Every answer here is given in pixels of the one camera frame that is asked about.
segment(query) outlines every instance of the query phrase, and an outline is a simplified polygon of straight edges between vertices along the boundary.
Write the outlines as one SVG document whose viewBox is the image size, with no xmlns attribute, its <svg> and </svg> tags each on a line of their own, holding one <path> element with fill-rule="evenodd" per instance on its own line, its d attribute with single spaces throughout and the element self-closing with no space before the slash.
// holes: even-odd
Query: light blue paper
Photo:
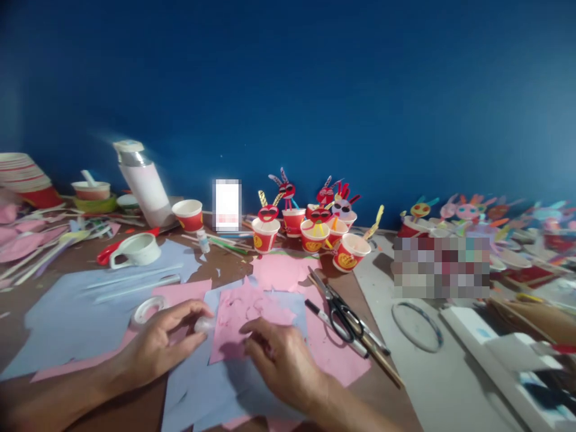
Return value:
<svg viewBox="0 0 576 432">
<path fill-rule="evenodd" d="M 26 314 L 24 323 L 31 330 L 30 336 L 2 372 L 0 380 L 60 366 L 72 359 L 96 357 L 117 349 L 133 310 L 151 296 L 152 289 L 98 305 L 94 304 L 96 296 L 116 289 L 153 283 L 172 274 L 180 274 L 181 280 L 186 282 L 200 266 L 187 246 L 165 240 L 161 250 L 160 258 L 145 267 L 83 271 L 62 276 Z M 103 289 L 82 290 L 90 284 L 173 267 L 179 263 L 184 264 L 182 268 L 116 283 Z"/>
<path fill-rule="evenodd" d="M 217 313 L 220 293 L 241 285 L 238 281 L 210 291 L 204 301 Z M 266 294 L 278 298 L 283 308 L 294 312 L 293 324 L 307 337 L 304 297 L 288 292 Z M 162 432 L 181 431 L 192 424 L 195 431 L 202 431 L 247 414 L 304 418 L 272 395 L 251 360 L 222 361 L 208 366 L 213 342 L 212 333 L 188 360 L 171 372 Z"/>
</svg>

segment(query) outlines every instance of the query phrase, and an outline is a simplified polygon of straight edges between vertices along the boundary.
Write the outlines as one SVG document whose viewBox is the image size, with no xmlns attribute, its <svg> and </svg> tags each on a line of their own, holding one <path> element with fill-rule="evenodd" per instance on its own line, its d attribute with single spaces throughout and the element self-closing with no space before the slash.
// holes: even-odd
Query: water bottle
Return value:
<svg viewBox="0 0 576 432">
<path fill-rule="evenodd" d="M 120 171 L 136 197 L 150 228 L 164 227 L 175 221 L 168 195 L 162 186 L 156 165 L 144 155 L 141 142 L 124 140 L 114 143 Z"/>
</svg>

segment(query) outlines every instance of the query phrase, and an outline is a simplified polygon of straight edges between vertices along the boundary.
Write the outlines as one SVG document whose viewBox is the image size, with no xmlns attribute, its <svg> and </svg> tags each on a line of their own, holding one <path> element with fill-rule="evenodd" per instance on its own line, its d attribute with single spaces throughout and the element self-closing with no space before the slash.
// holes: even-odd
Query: colorful paper ear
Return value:
<svg viewBox="0 0 576 432">
<path fill-rule="evenodd" d="M 258 196 L 260 197 L 260 204 L 262 204 L 262 207 L 266 207 L 268 205 L 268 202 L 266 201 L 264 191 L 258 191 Z"/>
<path fill-rule="evenodd" d="M 272 205 L 277 207 L 278 203 L 280 202 L 280 200 L 282 199 L 283 196 L 284 196 L 283 192 L 276 195 L 276 198 L 274 199 L 274 202 L 272 203 Z"/>
</svg>

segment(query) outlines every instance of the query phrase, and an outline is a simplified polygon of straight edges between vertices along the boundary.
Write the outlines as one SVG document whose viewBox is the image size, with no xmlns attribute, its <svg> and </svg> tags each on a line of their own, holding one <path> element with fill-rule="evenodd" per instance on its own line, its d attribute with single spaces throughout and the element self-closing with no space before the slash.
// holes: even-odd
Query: bottle cap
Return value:
<svg viewBox="0 0 576 432">
<path fill-rule="evenodd" d="M 118 141 L 113 144 L 116 151 L 119 152 L 137 152 L 144 151 L 144 144 L 134 140 Z"/>
</svg>

